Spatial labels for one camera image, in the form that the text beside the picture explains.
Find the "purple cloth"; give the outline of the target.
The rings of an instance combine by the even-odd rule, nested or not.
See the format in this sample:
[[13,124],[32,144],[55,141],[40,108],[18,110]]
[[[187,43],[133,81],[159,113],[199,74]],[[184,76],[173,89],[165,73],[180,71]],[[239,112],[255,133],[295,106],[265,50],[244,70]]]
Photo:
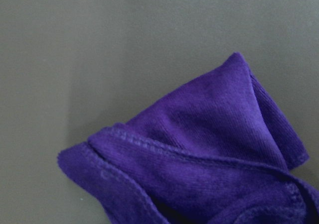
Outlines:
[[240,53],[61,151],[114,224],[316,224],[303,143]]

